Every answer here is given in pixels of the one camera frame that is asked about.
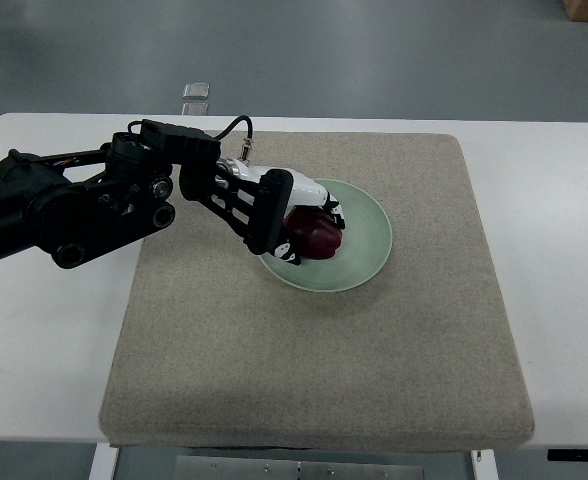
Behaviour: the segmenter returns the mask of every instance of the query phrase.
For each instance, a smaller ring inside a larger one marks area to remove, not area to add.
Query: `cable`
[[[130,133],[130,135],[135,135],[134,132],[132,132],[132,128],[134,128],[137,125],[143,125],[143,122],[140,120],[135,120],[133,122],[130,122],[130,124],[127,126],[127,131]]]
[[[245,122],[247,123],[247,138],[252,138],[252,133],[254,133],[254,128],[252,127],[252,119],[250,117],[248,117],[247,115],[241,115],[239,117],[236,117],[232,123],[230,123],[228,125],[228,127],[223,130],[221,133],[219,133],[217,136],[215,136],[214,138],[216,140],[222,140],[223,138],[225,138],[232,130],[234,130],[234,127],[236,127],[236,125],[238,125],[241,122]]]

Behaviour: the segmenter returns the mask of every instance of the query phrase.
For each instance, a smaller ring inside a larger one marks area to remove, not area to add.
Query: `table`
[[[0,160],[10,148],[40,155],[95,149],[141,118],[212,130],[232,120],[7,114],[0,117]],[[536,429],[526,446],[588,447],[588,124],[254,123],[257,131],[454,135],[532,402]],[[139,250],[137,242],[71,271],[38,249],[0,261],[0,439],[105,441],[97,417]]]

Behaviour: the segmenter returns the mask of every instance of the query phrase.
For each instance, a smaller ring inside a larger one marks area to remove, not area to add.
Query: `red fruit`
[[[311,207],[294,207],[285,218],[285,230],[294,251],[314,260],[332,258],[343,238],[332,217]]]

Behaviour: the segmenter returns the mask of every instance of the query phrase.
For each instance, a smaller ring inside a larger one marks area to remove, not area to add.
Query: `beige mat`
[[[224,143],[229,155],[240,138]],[[413,452],[529,439],[529,399],[456,139],[257,132],[255,145],[254,164],[374,196],[394,230],[388,263],[353,290],[301,291],[175,192],[174,225],[143,244],[101,412],[109,440]]]

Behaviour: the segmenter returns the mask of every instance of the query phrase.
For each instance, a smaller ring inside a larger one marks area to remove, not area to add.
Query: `plate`
[[[341,246],[327,260],[304,258],[291,265],[266,253],[261,261],[285,283],[312,292],[340,292],[376,275],[392,250],[392,226],[383,207],[367,192],[340,180],[317,179],[343,207]]]

